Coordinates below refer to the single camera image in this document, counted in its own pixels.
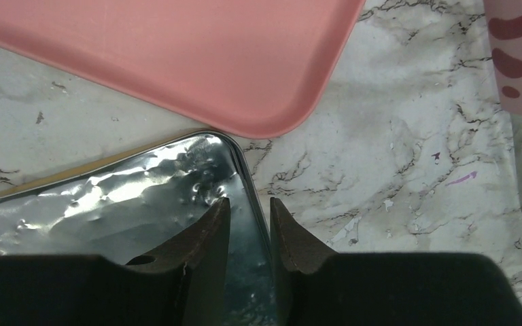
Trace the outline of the pink plastic tray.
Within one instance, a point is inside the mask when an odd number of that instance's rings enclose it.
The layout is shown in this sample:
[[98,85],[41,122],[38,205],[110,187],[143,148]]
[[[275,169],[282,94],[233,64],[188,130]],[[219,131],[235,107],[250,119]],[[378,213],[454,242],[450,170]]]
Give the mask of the pink plastic tray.
[[0,47],[250,139],[317,106],[363,1],[0,1]]

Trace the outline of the pink tongs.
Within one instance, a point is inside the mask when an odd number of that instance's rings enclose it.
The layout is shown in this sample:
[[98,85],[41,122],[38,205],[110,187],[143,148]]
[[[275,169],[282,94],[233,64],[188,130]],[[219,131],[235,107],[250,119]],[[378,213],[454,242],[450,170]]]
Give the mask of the pink tongs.
[[522,1],[484,1],[500,107],[510,114],[522,212]]

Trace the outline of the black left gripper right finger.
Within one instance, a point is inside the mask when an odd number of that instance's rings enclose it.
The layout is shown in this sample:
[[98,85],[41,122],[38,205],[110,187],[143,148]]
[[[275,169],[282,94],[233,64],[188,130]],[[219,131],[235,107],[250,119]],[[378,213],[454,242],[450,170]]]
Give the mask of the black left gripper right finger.
[[522,325],[503,271],[473,253],[339,253],[270,201],[279,325]]

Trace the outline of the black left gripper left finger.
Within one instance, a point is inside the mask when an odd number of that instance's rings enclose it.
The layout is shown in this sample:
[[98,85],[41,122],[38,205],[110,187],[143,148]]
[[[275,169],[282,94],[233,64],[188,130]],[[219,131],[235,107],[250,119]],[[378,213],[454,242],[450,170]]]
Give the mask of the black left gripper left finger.
[[230,201],[127,264],[0,256],[0,325],[221,325]]

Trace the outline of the silver tin lid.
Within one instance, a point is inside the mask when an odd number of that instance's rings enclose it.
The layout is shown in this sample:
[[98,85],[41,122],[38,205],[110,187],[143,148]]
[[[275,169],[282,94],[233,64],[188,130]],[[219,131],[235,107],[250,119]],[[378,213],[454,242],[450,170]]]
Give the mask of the silver tin lid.
[[0,255],[93,253],[123,264],[231,207],[223,325],[276,325],[268,227],[245,157],[212,130],[0,194]]

